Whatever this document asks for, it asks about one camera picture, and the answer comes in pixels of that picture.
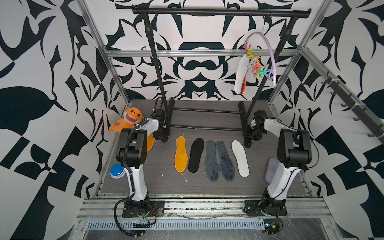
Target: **black insole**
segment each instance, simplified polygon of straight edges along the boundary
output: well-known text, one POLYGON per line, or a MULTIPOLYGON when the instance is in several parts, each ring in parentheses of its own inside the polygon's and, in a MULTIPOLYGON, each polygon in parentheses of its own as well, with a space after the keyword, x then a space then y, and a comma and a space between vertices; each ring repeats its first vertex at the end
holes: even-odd
POLYGON ((192 143, 191 154, 189 155, 188 170, 190 172, 197 172, 199 169, 201 153, 204 150, 204 140, 202 138, 196 139, 192 143))
POLYGON ((232 182, 235 178, 235 168, 227 152, 227 147, 223 141, 216 142, 216 149, 220 157, 220 170, 227 182, 232 182))

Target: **blue round container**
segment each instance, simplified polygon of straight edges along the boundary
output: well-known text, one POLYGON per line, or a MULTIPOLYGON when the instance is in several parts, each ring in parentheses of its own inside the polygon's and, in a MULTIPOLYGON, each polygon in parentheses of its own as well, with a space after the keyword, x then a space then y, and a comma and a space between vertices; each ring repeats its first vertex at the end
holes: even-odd
POLYGON ((119 179, 125 175, 125 171, 120 163, 116 163, 115 165, 112 166, 110 174, 112 178, 119 179))

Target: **gray wood platform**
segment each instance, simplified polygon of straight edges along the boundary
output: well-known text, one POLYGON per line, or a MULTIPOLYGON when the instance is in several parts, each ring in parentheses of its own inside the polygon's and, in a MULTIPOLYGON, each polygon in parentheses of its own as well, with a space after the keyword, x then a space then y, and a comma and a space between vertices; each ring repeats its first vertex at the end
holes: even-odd
MULTIPOLYGON (((149 116, 154 107, 154 100, 134 100, 134 107, 141 109, 143 115, 149 116)), ((238 101, 175 101, 175 107, 179 108, 202 108, 202 109, 227 109, 238 110, 238 101)), ((247 109, 250 102, 244 102, 247 109)), ((254 111, 265 110, 268 116, 272 116, 269 105, 266 101, 257 101, 254 111)), ((241 128, 240 117, 238 114, 204 113, 189 111, 173 111, 172 124, 195 125, 195 126, 218 126, 218 127, 238 127, 241 128)), ((171 128, 168 142, 156 141, 152 150, 148 152, 147 160, 144 164, 145 183, 151 194, 207 194, 207 195, 261 195, 264 188, 268 186, 264 181, 264 174, 267 160, 276 157, 278 138, 271 133, 263 135, 262 140, 252 142, 251 148, 245 148, 247 154, 249 176, 241 177, 238 173, 236 158, 232 152, 232 141, 238 140, 243 144, 242 132, 232 131, 213 131, 171 128), (235 179, 233 182, 226 182, 220 173, 217 182, 211 182, 205 173, 205 149, 200 160, 200 167, 197 173, 188 171, 188 166, 183 175, 176 171, 174 157, 176 153, 176 138, 184 136, 188 157, 193 141, 201 137, 204 142, 208 140, 224 141, 227 145, 228 153, 235 166, 235 179)), ((109 168, 117 161, 115 154, 111 160, 109 168)), ((121 179, 113 179, 106 174, 101 193, 128 193, 128 180, 124 176, 121 179)), ((304 187, 299 175, 293 181, 288 191, 290 196, 306 196, 304 187)))

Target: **black metal pipe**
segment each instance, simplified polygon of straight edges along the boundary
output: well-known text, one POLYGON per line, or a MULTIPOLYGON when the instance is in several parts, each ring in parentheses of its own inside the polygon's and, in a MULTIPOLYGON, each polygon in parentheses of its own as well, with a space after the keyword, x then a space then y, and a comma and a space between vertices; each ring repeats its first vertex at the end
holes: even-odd
MULTIPOLYGON (((280 37, 280 42, 276 47, 275 54, 273 55, 273 57, 275 58, 275 61, 277 61, 277 58, 279 57, 281 51, 283 50, 285 43, 288 41, 288 38, 291 36, 293 26, 295 25, 297 19, 298 19, 297 17, 293 17, 289 20, 288 25, 284 30, 284 33, 280 37)), ((269 65, 268 69, 270 69, 271 68, 271 59, 269 59, 267 64, 269 65)), ((263 87, 264 87, 266 81, 267 81, 267 78, 266 78, 266 76, 264 76, 262 79, 262 82, 260 83, 260 85, 256 91, 255 96, 253 97, 252 103, 248 108, 247 114, 245 115, 246 120, 251 115, 251 112, 252 112, 252 110, 256 104, 256 101, 260 97, 261 92, 263 91, 263 87)))
POLYGON ((170 127, 177 128, 189 128, 189 129, 203 129, 203 130, 222 130, 222 131, 235 131, 242 132, 242 128, 233 128, 233 127, 203 127, 203 126, 190 126, 190 125, 178 125, 178 124, 170 124, 170 127))
POLYGON ((215 109, 199 109, 199 108, 170 108, 171 110, 178 111, 191 111, 191 112, 207 112, 207 113, 235 113, 240 114, 240 111, 230 111, 230 110, 215 110, 215 109))
POLYGON ((162 102, 164 104, 165 111, 169 114, 166 93, 164 91, 163 78, 161 77, 161 72, 160 72, 159 59, 157 58, 157 54, 156 54, 155 40, 153 38, 153 30, 151 27, 151 22, 149 21, 149 16, 147 13, 142 13, 141 15, 143 16, 144 29, 148 38, 149 47, 151 48, 151 52, 152 52, 153 64, 155 65, 155 70, 157 74, 157 81, 159 82, 160 92, 163 98, 162 102))
POLYGON ((284 10, 233 10, 233 9, 185 9, 185 8, 147 8, 132 6, 134 14, 188 14, 199 16, 229 15, 229 16, 272 16, 308 18, 311 9, 307 11, 284 10))

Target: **gray insole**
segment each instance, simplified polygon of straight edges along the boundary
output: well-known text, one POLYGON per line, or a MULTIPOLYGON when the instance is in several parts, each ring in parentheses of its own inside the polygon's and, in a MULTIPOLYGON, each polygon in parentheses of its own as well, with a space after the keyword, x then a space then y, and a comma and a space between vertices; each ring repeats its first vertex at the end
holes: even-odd
POLYGON ((227 147, 223 141, 216 142, 216 149, 220 157, 220 170, 227 182, 232 182, 235 178, 235 168, 228 155, 227 147))
POLYGON ((264 178, 266 183, 271 184, 278 166, 279 166, 279 160, 277 160, 276 158, 271 157, 268 160, 268 166, 266 168, 265 178, 264 178))
POLYGON ((207 141, 205 144, 205 172, 211 182, 218 180, 220 172, 219 165, 216 160, 216 146, 214 141, 207 141))

